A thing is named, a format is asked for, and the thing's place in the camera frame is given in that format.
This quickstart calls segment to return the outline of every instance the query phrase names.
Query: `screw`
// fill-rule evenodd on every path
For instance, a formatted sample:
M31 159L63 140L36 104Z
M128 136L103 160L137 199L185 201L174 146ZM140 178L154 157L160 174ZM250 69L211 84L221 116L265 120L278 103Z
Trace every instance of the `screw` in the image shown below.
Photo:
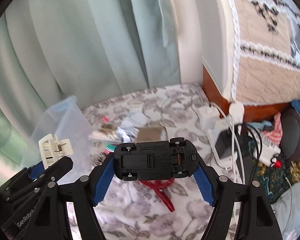
M258 181L256 181L256 180L254 180L254 181L252 182L252 185L253 185L254 187L259 187L259 186L260 186L260 183L259 183Z
M87 176L87 175L83 175L83 176L80 177L81 182L86 182L88 180L89 180L89 176Z
M228 181L228 178L227 178L226 176L220 176L220 177L219 177L219 180L220 180L221 182L227 182L227 181Z
M54 181L50 181L48 183L48 187L54 187L56 185L56 183Z

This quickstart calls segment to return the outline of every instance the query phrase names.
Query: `white power strip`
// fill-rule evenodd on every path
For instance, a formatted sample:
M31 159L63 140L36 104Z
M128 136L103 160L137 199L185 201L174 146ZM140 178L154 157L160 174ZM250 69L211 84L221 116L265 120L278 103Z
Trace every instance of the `white power strip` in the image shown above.
M226 169L227 171L232 169L232 156L227 156L225 158L220 159L219 155L217 153L217 150L215 148L216 142L218 140L218 137L220 135L220 133L224 130L228 130L229 129L229 125L227 124L227 122L225 121L224 118L219 119L218 121L216 121L215 127L213 129L207 129L206 130L206 135L207 138L209 140L214 158L216 159L217 164Z

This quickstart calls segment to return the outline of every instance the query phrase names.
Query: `translucent plastic container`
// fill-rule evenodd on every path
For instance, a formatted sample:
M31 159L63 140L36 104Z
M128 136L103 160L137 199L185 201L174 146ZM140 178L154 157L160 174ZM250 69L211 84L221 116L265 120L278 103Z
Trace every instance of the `translucent plastic container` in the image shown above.
M41 161L39 140L47 134L56 134L59 140L69 139L73 155L73 168L58 184L75 182L82 175L91 172L90 154L92 141L88 135L93 131L92 126L83 116L76 105L77 98L70 96L67 99L51 106L42 115L29 141L27 152L23 155L21 165L30 167Z

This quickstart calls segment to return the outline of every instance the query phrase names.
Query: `black cable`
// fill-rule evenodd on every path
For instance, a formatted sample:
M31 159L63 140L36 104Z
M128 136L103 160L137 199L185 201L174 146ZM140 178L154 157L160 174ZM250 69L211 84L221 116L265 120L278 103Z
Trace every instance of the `black cable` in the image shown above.
M254 177L254 175L256 173L256 170L257 170L257 167L258 167L258 164L259 164L260 155L261 155L261 152L262 152L262 138L261 138L261 135L260 135L259 131L256 128L254 128L253 126L251 126L251 125L249 125L247 123L241 123L241 124L236 124L235 127L237 127L239 125L242 126L242 127L247 128L251 132L252 139L253 139L253 141L254 141L254 143L256 145L257 158L256 158L256 162L255 162L255 164L253 166L253 169L251 171L250 178L249 178L249 183L248 183L248 184L251 184L252 180L253 180L253 177ZM257 142L257 140L256 140L256 138L255 138L255 136L254 136L254 134L252 132L252 130L254 130L256 132L256 134L258 135L258 137L259 137L260 150L259 150L258 142Z

